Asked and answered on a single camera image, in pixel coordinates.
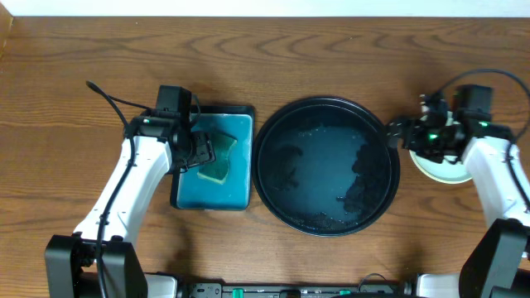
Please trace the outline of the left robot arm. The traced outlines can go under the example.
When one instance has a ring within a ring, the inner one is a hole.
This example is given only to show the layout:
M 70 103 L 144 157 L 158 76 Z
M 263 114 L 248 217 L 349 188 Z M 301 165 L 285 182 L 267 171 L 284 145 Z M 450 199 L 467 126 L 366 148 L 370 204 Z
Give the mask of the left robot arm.
M 135 252 L 152 196 L 167 173 L 215 159 L 210 136 L 180 119 L 140 116 L 124 128 L 113 174 L 94 207 L 70 236 L 45 250 L 52 297 L 176 297 L 178 280 L 145 273 Z

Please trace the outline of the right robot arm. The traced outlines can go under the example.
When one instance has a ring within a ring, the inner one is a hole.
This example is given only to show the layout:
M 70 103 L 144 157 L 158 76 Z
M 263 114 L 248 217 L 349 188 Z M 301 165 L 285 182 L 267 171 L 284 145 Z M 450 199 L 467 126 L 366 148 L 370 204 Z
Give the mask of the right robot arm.
M 450 111 L 443 99 L 428 99 L 419 118 L 394 118 L 390 146 L 399 142 L 429 161 L 452 156 L 473 181 L 487 232 L 460 272 L 422 274 L 419 297 L 527 297 L 529 273 L 529 181 L 508 127 L 491 122 L 487 99 L 460 99 Z

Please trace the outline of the green yellow sponge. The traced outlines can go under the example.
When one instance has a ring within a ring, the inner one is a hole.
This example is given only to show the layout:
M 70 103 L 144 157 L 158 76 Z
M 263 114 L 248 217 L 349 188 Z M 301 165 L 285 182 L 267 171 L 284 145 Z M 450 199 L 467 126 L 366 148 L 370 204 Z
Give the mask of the green yellow sponge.
M 229 135 L 217 132 L 210 134 L 210 141 L 214 149 L 215 161 L 203 165 L 197 175 L 203 180 L 223 185 L 229 175 L 229 156 L 238 141 Z

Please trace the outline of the light green plate with scribble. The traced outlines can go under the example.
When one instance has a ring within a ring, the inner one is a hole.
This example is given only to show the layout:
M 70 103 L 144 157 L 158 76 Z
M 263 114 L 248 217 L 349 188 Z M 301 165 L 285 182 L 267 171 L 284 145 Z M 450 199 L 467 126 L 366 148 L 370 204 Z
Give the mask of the light green plate with scribble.
M 452 112 L 449 111 L 447 113 L 446 125 L 439 131 L 436 140 L 439 143 L 444 142 L 445 145 L 454 147 L 455 141 L 450 140 L 457 132 L 453 128 L 454 125 L 459 126 L 460 124 L 453 119 Z M 449 185 L 457 185 L 472 179 L 471 174 L 465 169 L 461 161 L 457 161 L 457 156 L 455 155 L 445 154 L 442 163 L 436 163 L 428 160 L 426 157 L 419 156 L 415 151 L 410 150 L 409 154 L 417 169 L 435 181 Z

